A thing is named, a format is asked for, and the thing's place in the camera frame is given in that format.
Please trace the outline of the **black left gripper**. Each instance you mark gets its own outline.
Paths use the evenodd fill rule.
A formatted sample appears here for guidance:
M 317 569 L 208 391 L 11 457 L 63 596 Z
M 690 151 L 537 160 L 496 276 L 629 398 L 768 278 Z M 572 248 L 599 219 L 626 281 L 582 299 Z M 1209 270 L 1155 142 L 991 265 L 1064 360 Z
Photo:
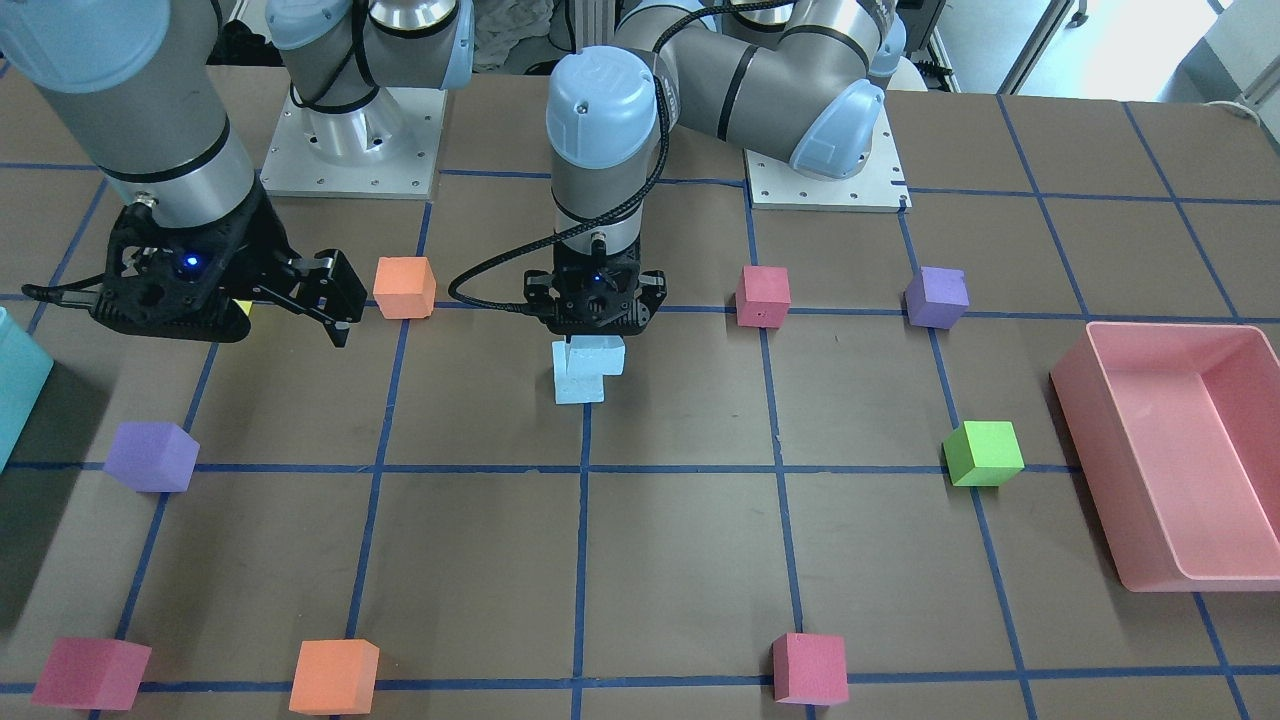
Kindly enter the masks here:
M 640 247 L 585 255 L 553 247 L 552 272 L 524 273 L 524 297 L 532 315 L 557 336 L 643 333 L 666 301 L 664 272 L 640 268 Z

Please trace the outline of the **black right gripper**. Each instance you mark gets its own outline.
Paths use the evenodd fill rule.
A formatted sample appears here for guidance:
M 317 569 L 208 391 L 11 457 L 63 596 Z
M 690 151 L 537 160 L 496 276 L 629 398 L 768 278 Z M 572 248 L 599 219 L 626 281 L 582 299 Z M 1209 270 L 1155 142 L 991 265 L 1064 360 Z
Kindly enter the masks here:
M 260 184 L 223 218 L 165 228 L 134 202 L 111 229 L 90 315 L 123 334 L 234 343 L 251 328 L 239 300 L 264 296 L 319 322 L 343 348 L 369 292 L 340 250 L 298 258 Z

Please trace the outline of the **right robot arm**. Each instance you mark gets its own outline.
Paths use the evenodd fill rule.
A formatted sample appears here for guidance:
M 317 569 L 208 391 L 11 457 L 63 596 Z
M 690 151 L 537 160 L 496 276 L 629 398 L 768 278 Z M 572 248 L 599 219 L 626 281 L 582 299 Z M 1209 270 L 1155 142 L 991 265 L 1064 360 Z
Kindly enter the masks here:
M 270 193 L 429 192 L 445 91 L 471 78 L 471 1 L 270 1 L 291 78 L 264 167 L 206 70 L 216 1 L 5 1 L 3 54 L 122 196 L 97 275 L 26 296 L 122 334 L 243 340 L 242 302 L 319 323 L 337 346 L 367 292 L 346 255 L 294 251 Z

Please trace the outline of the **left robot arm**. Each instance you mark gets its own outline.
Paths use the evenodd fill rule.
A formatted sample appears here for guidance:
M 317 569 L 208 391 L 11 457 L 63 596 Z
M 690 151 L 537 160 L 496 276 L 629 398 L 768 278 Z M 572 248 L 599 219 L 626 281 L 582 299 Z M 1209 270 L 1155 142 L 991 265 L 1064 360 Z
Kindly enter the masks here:
M 517 311 L 554 334 L 634 336 L 667 295 L 641 269 L 643 205 L 676 126 L 817 181 L 854 177 L 901 55 L 892 1 L 641 1 L 550 74 L 554 265 Z

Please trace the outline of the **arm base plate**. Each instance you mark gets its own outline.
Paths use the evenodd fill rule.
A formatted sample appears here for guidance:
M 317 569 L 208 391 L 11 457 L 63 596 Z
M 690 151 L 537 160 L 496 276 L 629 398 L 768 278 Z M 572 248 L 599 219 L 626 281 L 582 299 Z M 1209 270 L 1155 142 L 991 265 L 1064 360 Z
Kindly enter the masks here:
M 913 206 L 884 91 L 868 79 L 847 86 L 790 158 L 746 150 L 744 159 L 758 208 L 896 213 Z
M 428 201 L 448 97 L 434 88 L 381 88 L 347 114 L 285 100 L 260 179 L 274 197 Z

